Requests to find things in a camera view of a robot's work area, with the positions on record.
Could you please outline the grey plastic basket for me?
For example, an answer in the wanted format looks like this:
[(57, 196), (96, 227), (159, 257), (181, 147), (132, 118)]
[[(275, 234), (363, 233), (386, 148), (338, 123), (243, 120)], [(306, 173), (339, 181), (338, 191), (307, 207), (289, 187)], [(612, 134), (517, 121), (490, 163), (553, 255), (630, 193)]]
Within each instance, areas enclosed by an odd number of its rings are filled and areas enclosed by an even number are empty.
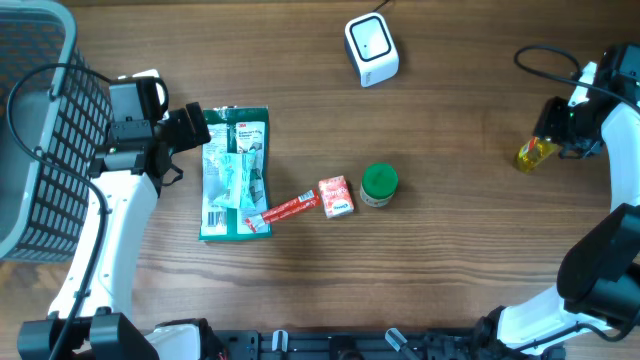
[(60, 263), (75, 252), (89, 191), (78, 182), (113, 116), (87, 74), (72, 13), (1, 4), (1, 258)]

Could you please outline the pink tissue box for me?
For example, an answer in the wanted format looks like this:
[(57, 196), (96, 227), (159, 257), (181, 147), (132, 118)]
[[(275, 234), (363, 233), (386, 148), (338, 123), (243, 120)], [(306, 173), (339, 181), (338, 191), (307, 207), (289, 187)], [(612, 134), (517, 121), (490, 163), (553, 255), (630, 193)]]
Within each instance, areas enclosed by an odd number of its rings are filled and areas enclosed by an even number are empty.
[(355, 210), (344, 176), (320, 180), (318, 187), (325, 215), (329, 219), (350, 214)]

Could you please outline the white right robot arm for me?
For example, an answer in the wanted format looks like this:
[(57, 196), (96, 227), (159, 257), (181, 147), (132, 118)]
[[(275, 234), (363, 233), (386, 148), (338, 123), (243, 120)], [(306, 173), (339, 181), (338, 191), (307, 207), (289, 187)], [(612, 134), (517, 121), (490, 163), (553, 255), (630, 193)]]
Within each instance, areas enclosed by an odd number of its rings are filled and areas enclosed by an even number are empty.
[(547, 101), (533, 139), (562, 159), (606, 150), (610, 212), (568, 251), (554, 286), (477, 322), (462, 350), (469, 359), (562, 359), (572, 337), (615, 343), (639, 324), (639, 46), (612, 45), (569, 78), (525, 70), (574, 86), (570, 98)]

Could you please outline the white barcode scanner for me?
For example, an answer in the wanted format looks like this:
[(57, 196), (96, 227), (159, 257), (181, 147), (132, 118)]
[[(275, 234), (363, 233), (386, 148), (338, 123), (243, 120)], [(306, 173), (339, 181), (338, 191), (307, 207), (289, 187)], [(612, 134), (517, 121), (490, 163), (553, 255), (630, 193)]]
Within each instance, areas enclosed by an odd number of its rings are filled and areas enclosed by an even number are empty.
[(344, 28), (346, 54), (363, 88), (396, 75), (399, 54), (384, 17), (370, 12), (350, 20)]

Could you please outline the green lid jar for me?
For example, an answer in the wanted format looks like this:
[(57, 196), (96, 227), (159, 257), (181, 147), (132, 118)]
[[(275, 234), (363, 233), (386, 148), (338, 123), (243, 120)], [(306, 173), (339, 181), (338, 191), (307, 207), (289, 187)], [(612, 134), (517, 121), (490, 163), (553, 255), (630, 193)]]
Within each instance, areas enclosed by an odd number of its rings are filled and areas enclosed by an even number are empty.
[(386, 206), (395, 194), (398, 183), (398, 174), (390, 164), (372, 164), (366, 168), (362, 176), (360, 197), (368, 206)]

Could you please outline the red stick packet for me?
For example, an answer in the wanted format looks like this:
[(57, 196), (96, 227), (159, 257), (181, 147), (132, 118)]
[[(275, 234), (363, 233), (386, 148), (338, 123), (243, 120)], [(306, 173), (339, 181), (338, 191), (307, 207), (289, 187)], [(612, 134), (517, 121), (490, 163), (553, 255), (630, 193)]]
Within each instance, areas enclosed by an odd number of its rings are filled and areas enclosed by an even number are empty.
[(265, 212), (250, 216), (244, 220), (244, 224), (253, 233), (266, 225), (287, 219), (303, 211), (315, 208), (321, 203), (321, 198), (315, 189), (309, 190), (296, 198), (289, 200), (279, 206), (271, 208)]

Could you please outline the teal small packet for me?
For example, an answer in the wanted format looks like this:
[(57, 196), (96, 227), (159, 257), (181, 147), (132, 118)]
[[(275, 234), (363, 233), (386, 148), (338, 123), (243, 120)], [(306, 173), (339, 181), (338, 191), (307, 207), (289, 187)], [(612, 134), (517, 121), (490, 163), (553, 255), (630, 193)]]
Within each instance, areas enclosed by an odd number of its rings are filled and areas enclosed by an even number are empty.
[(251, 153), (225, 153), (213, 162), (218, 172), (214, 205), (236, 210), (255, 208), (249, 190), (255, 158)]

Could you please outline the yellow liquid bottle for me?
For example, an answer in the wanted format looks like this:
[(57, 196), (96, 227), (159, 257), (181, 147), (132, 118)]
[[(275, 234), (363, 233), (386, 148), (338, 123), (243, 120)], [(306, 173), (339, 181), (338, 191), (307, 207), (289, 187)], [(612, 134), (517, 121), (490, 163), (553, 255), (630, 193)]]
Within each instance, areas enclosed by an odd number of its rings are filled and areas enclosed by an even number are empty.
[(522, 173), (530, 173), (558, 148), (548, 139), (534, 136), (516, 152), (513, 165)]

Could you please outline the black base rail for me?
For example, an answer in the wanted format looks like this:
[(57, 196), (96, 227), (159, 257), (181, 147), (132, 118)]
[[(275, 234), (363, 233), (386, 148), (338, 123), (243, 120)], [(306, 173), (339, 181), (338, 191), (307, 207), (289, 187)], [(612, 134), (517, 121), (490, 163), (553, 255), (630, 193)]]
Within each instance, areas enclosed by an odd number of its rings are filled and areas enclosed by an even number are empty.
[(534, 359), (489, 337), (485, 329), (427, 332), (288, 332), (214, 330), (204, 318), (156, 325), (145, 338), (160, 359)]

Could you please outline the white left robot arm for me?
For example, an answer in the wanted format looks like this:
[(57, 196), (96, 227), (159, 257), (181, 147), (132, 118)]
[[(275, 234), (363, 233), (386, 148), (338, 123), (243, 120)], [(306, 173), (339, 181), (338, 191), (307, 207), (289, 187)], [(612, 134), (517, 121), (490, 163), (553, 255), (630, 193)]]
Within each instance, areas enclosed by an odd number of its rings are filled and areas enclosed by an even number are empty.
[(115, 120), (89, 166), (91, 195), (68, 277), (47, 319), (23, 324), (24, 359), (206, 359), (222, 344), (204, 319), (130, 321), (133, 274), (143, 233), (176, 152), (209, 141), (198, 104), (168, 108), (157, 73), (110, 86)]

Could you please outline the green 3M package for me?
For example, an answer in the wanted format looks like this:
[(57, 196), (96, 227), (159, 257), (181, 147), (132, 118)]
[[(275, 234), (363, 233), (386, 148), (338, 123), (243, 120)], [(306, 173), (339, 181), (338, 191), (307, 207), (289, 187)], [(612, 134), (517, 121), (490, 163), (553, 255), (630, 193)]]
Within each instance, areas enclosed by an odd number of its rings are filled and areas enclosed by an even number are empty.
[[(221, 107), (204, 111), (211, 141), (202, 146), (202, 216), (199, 239), (205, 242), (237, 242), (269, 237), (266, 225), (253, 233), (244, 220), (269, 209), (266, 166), (269, 112), (266, 107)], [(212, 198), (217, 169), (213, 162), (225, 153), (256, 156), (251, 172), (250, 193), (254, 209), (236, 210), (216, 206)]]

